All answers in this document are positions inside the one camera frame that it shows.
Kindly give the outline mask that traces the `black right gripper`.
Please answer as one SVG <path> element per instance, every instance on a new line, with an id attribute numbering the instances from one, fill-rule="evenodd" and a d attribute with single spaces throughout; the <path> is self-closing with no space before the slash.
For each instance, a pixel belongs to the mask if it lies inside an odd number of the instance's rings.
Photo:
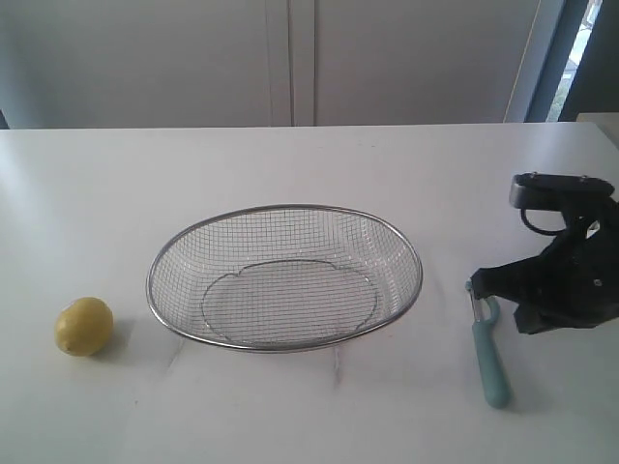
<path id="1" fill-rule="evenodd" d="M 478 298 L 518 304 L 514 320 L 520 334 L 590 329 L 616 319 L 618 204 L 604 202 L 573 222 L 541 258 L 478 269 L 471 286 Z"/>

